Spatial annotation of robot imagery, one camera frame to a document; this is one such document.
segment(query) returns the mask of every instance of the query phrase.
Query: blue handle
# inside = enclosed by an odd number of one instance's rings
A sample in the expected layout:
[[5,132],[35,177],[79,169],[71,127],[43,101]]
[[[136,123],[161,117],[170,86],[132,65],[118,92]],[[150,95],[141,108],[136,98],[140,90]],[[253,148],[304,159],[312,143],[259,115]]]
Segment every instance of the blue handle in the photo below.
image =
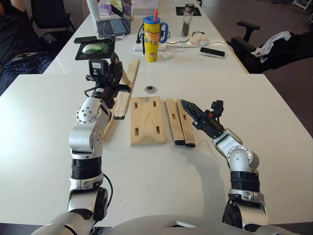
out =
[[167,36],[168,36],[168,24],[167,23],[164,23],[162,22],[160,24],[160,32],[162,30],[162,26],[165,25],[165,32],[164,32],[164,39],[161,41],[161,34],[160,34],[160,43],[165,43],[167,41]]

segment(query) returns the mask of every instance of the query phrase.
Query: black mouse pad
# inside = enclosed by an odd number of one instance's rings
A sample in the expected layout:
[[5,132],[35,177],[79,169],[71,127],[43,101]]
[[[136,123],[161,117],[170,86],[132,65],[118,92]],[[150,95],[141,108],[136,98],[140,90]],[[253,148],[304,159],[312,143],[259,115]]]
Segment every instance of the black mouse pad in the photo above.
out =
[[[176,7],[176,15],[183,16],[184,10],[185,10],[184,6],[177,6]],[[201,16],[200,10],[197,7],[195,7],[195,9],[194,9],[194,16]]]
[[[83,48],[88,44],[95,44],[102,47],[102,50],[94,54],[84,54]],[[90,60],[90,59],[109,59],[114,52],[114,38],[106,38],[97,40],[94,43],[81,43],[78,49],[75,60]]]

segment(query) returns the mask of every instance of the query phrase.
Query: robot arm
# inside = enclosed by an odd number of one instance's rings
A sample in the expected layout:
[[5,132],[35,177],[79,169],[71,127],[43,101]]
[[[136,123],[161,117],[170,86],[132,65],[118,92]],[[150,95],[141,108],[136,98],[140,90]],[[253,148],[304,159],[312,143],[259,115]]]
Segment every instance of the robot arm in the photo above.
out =
[[231,189],[228,194],[223,222],[238,228],[254,232],[260,226],[268,225],[268,215],[264,196],[260,193],[258,156],[229,129],[219,122],[223,112],[223,101],[213,102],[213,111],[204,112],[195,104],[182,100],[184,110],[194,119],[193,125],[203,130],[216,149],[226,158]]
[[51,223],[36,230],[33,235],[87,235],[95,223],[107,214],[112,198],[101,187],[104,174],[101,171],[104,130],[108,125],[119,91],[130,92],[128,86],[119,84],[123,73],[122,62],[113,53],[111,64],[105,60],[89,61],[90,76],[87,80],[96,86],[76,112],[76,123],[69,135],[72,154],[72,175],[68,195],[67,212]]

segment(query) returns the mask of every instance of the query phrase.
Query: white mouse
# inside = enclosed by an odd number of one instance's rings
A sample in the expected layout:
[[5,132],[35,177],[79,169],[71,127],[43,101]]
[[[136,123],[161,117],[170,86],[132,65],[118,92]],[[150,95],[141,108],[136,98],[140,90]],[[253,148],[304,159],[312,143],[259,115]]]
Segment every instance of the white mouse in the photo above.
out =
[[96,52],[99,52],[102,50],[102,47],[98,46],[98,45],[95,45],[95,44],[88,44],[86,45],[82,52],[86,55],[90,55],[90,54],[94,54]]
[[199,44],[200,44],[200,46],[206,46],[206,45],[209,44],[209,41],[208,41],[208,40],[201,40],[201,41],[199,42]]

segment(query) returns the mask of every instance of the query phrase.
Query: laptop screen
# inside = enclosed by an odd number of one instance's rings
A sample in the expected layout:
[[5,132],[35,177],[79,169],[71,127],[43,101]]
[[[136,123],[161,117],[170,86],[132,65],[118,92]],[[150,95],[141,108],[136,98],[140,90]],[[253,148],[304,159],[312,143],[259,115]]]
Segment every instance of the laptop screen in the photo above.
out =
[[129,31],[131,31],[131,0],[123,1],[123,19]]

